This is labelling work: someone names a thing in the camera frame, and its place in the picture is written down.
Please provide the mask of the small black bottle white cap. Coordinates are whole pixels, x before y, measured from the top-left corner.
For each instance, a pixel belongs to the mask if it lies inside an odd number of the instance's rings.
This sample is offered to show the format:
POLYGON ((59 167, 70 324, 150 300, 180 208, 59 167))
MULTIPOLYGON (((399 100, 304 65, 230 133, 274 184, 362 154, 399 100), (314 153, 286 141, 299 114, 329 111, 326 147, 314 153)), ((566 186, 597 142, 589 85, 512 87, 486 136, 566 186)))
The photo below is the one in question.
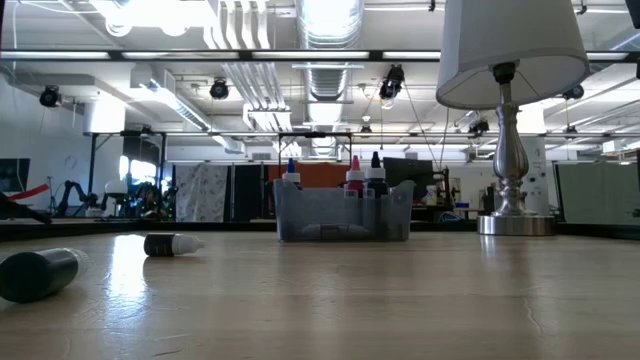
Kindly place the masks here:
POLYGON ((0 298, 14 303, 42 300, 78 280, 91 265, 89 255, 74 248, 13 254, 0 261, 0 298))
POLYGON ((150 233, 143 243, 143 250, 150 257, 174 257, 196 253, 205 243, 191 235, 150 233))

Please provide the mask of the dark monitor on stand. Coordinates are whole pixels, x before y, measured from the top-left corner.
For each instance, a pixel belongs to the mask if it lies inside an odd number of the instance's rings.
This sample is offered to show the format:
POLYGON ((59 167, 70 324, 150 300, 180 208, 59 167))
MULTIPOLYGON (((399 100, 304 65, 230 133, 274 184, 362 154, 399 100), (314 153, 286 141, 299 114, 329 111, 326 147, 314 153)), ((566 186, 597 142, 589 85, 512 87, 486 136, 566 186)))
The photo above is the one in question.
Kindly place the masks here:
POLYGON ((384 157, 383 165, 390 187, 396 187, 403 181, 414 182, 415 201, 427 195, 428 186, 436 185, 432 161, 384 157))

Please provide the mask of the white patterned sheet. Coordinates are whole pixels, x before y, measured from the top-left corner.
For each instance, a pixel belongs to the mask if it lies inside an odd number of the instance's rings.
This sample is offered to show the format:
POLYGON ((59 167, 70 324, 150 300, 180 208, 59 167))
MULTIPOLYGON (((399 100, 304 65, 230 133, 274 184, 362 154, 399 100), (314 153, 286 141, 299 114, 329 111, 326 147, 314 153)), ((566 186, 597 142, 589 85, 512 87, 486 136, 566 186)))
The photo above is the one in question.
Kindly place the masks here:
POLYGON ((176 221, 222 222, 227 175, 227 166, 208 163, 177 166, 176 221))

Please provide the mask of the orange partition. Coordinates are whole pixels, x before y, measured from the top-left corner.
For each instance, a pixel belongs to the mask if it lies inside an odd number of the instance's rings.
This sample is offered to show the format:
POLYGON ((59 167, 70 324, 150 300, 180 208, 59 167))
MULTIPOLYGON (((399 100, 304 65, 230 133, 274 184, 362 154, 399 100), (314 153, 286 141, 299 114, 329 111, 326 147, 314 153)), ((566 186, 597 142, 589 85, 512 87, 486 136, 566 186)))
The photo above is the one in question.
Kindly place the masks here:
POLYGON ((296 171, 301 176, 303 188, 336 188, 346 180, 349 164, 335 163, 300 163, 296 171))

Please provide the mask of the green partition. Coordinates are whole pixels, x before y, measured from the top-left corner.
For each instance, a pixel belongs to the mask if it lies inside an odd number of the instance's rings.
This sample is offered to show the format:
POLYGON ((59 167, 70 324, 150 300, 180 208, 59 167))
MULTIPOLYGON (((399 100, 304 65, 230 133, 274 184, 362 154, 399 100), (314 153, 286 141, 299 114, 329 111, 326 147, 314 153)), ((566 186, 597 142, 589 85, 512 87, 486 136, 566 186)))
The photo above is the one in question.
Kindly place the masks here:
POLYGON ((640 226, 636 163, 559 163, 555 175, 559 205, 567 223, 640 226))

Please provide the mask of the large pink-tipped dye bottle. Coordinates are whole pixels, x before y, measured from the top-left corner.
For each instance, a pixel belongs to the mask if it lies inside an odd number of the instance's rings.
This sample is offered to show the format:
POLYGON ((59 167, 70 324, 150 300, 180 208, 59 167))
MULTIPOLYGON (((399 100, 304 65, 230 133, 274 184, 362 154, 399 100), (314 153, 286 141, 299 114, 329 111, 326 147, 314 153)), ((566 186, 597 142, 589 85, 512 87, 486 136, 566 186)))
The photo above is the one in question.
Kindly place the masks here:
POLYGON ((351 159, 351 167, 346 172, 344 189, 350 196, 362 198, 364 195, 365 175, 361 170, 359 158, 354 155, 351 159))

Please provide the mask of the black aluminium table frame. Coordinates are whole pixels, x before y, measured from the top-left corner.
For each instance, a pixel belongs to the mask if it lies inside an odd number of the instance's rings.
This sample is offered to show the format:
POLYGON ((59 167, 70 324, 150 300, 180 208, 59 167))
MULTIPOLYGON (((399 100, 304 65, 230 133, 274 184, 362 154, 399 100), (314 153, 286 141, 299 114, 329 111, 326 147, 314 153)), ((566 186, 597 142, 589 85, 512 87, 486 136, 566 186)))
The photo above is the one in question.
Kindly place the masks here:
MULTIPOLYGON (((137 232, 275 232, 275 222, 251 223, 171 223, 150 221, 69 222, 58 219, 52 224, 0 223, 0 242, 137 232)), ((584 225, 559 223, 559 235, 613 238, 640 241, 640 225, 584 225)))

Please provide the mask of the black curtain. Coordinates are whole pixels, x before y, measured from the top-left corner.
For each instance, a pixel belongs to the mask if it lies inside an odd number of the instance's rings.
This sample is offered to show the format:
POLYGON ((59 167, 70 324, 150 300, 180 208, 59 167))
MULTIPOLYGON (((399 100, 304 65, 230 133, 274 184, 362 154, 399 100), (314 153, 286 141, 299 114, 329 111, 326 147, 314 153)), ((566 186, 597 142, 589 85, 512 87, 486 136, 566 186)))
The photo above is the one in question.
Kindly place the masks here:
POLYGON ((268 168, 264 164, 234 168, 232 220, 250 222, 263 217, 268 168))

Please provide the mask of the large black-tipped dye bottle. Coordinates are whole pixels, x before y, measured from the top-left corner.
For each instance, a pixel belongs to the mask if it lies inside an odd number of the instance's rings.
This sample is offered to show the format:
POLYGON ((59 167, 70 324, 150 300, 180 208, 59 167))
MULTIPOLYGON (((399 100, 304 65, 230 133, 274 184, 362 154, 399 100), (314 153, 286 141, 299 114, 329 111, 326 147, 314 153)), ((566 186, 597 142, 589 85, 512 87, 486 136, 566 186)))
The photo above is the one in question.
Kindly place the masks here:
POLYGON ((373 152, 370 167, 365 171, 364 189, 368 198, 379 199, 388 194, 389 186, 386 181, 386 170, 381 166, 377 151, 373 152))

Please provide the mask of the dark wall screen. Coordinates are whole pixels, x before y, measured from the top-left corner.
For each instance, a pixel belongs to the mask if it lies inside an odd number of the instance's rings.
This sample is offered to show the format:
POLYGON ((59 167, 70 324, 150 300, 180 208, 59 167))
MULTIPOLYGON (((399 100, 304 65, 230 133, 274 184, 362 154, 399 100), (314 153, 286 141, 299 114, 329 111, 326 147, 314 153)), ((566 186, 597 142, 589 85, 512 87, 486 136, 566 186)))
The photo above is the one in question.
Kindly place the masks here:
POLYGON ((30 163, 29 158, 0 158, 0 192, 25 191, 30 163))

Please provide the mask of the white-shade silver table lamp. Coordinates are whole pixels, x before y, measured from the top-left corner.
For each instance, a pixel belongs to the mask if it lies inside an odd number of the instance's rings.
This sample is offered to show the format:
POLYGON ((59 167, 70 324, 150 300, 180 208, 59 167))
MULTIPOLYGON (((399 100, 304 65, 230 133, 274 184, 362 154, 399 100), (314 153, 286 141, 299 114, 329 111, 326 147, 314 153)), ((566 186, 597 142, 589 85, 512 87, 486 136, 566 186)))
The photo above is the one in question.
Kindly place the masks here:
POLYGON ((493 169, 501 204, 479 217, 479 234, 552 235, 553 218, 525 207, 529 163, 517 114, 522 105, 580 85, 589 70, 571 0, 446 0, 436 99, 498 116, 493 169))

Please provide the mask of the translucent grey plastic bin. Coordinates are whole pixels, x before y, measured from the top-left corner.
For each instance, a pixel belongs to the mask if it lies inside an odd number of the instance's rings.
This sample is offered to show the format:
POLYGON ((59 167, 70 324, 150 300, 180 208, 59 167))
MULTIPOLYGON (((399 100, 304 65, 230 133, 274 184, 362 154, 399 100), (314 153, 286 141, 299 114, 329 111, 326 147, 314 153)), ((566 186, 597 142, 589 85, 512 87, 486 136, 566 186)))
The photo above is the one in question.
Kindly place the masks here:
POLYGON ((415 183, 404 181, 377 198, 342 188, 273 186, 278 239, 292 242, 403 242, 410 233, 415 183))

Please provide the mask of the black background rig frame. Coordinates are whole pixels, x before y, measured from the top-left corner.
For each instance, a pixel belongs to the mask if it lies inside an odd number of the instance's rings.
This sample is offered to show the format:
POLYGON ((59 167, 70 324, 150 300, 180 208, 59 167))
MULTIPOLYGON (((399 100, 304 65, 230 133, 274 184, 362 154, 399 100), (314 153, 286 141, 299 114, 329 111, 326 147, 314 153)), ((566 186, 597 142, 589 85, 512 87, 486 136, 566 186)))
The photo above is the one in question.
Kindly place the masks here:
POLYGON ((279 132, 276 135, 277 169, 273 178, 281 178, 287 163, 349 164, 353 152, 354 135, 349 132, 279 132))
POLYGON ((163 180, 167 135, 150 129, 88 134, 90 138, 87 190, 107 202, 107 210, 125 218, 162 219, 166 216, 163 180), (123 197, 109 197, 107 182, 120 179, 128 186, 123 197))

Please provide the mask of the black overhead crossbar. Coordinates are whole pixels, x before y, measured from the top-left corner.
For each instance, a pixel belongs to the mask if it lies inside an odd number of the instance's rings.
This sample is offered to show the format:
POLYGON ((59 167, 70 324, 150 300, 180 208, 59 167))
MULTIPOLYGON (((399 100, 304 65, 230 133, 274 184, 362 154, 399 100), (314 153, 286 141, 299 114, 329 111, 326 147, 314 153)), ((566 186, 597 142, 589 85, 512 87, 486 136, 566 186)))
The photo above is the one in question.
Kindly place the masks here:
POLYGON ((0 50, 1 61, 438 62, 440 51, 382 50, 0 50))

